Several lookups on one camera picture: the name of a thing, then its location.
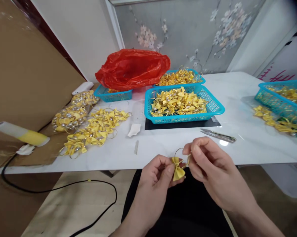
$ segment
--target hand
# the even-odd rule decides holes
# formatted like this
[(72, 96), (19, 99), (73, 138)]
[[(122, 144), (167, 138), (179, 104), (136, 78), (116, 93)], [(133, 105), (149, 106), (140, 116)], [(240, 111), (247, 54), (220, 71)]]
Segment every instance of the hand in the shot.
[(125, 218), (133, 235), (145, 234), (161, 215), (168, 188), (182, 183), (184, 178), (173, 182), (175, 165), (165, 156), (157, 155), (142, 170), (134, 201)]
[(256, 200), (231, 157), (209, 137), (185, 145), (182, 154), (190, 156), (193, 177), (203, 182), (218, 206), (226, 211), (246, 215), (257, 208)]

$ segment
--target red plastic bag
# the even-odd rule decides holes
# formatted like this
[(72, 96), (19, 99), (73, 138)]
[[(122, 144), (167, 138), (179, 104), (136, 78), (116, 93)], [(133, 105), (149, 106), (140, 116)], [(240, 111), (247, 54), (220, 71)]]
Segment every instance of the red plastic bag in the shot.
[(158, 52), (121, 49), (108, 56), (96, 79), (106, 88), (127, 91), (157, 84), (170, 69), (170, 59)]

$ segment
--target black mat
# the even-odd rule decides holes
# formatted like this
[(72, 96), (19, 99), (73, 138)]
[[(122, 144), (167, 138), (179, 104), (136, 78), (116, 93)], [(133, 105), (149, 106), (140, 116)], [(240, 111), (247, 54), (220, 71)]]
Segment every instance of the black mat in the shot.
[(219, 122), (214, 122), (214, 121), (212, 119), (209, 119), (204, 121), (153, 124), (151, 120), (146, 119), (145, 130), (221, 126)]

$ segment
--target black cable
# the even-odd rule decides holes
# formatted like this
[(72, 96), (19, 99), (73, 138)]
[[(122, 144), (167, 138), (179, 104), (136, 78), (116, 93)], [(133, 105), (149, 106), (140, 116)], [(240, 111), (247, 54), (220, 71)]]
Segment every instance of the black cable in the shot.
[(100, 182), (100, 183), (106, 183), (106, 184), (109, 184), (111, 185), (114, 190), (115, 190), (115, 201), (113, 203), (111, 203), (105, 210), (104, 212), (102, 212), (102, 214), (90, 225), (82, 228), (81, 230), (78, 230), (77, 232), (75, 232), (74, 234), (72, 234), (70, 237), (74, 237), (74, 236), (77, 236), (79, 234), (81, 234), (82, 232), (90, 229), (91, 227), (93, 227), (97, 222), (98, 220), (104, 215), (104, 213), (106, 213), (106, 211), (116, 203), (116, 200), (118, 198), (118, 193), (116, 191), (116, 188), (113, 184), (109, 183), (109, 182), (106, 182), (106, 181), (101, 181), (101, 180), (95, 180), (95, 179), (89, 179), (89, 180), (82, 180), (82, 181), (77, 181), (77, 182), (74, 182), (74, 183), (70, 183), (70, 184), (67, 184), (65, 186), (62, 186), (62, 187), (59, 187), (59, 188), (55, 188), (55, 189), (50, 189), (50, 190), (44, 190), (44, 191), (32, 191), (32, 190), (28, 190), (28, 189), (25, 189), (25, 188), (22, 188), (22, 187), (19, 187), (13, 183), (11, 183), (9, 180), (7, 180), (7, 178), (5, 177), (5, 170), (6, 168), (8, 167), (8, 165), (11, 163), (11, 161), (16, 157), (16, 155), (14, 155), (6, 164), (5, 166), (3, 167), (3, 170), (1, 172), (1, 177), (3, 179), (4, 182), (6, 182), (8, 185), (18, 189), (18, 190), (21, 190), (21, 191), (24, 191), (24, 192), (27, 192), (27, 193), (33, 193), (33, 194), (38, 194), (38, 193), (46, 193), (46, 192), (50, 192), (50, 191), (55, 191), (55, 190), (58, 190), (58, 189), (61, 189), (61, 188), (64, 188), (64, 187), (67, 187), (67, 186), (70, 186), (72, 184), (77, 184), (77, 183), (83, 183), (83, 182), (90, 182), (90, 181), (95, 181), (95, 182)]

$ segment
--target white marble tabletop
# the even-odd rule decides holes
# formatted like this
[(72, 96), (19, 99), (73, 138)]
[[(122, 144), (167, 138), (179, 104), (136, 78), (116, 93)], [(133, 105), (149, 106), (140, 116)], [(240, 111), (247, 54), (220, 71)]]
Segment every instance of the white marble tabletop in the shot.
[[(252, 108), (258, 105), (254, 96), (259, 90), (259, 79), (243, 72), (209, 74), (204, 78), (204, 86), (225, 107), (225, 112), (216, 116), (221, 126), (207, 129), (237, 138), (233, 144), (213, 138), (236, 165), (297, 163), (297, 138), (279, 133), (266, 126), (261, 118), (253, 116)], [(141, 169), (157, 154), (172, 157), (178, 148), (194, 138), (206, 136), (198, 127), (145, 130), (144, 92), (144, 89), (134, 90), (132, 100), (128, 101), (98, 103), (102, 108), (133, 113), (117, 127), (117, 136), (108, 139), (102, 147), (88, 147), (88, 151), (77, 159), (60, 156), (51, 165), (8, 167), (6, 173)], [(136, 122), (141, 123), (140, 133), (127, 137), (131, 124)], [(134, 153), (136, 141), (137, 154)]]

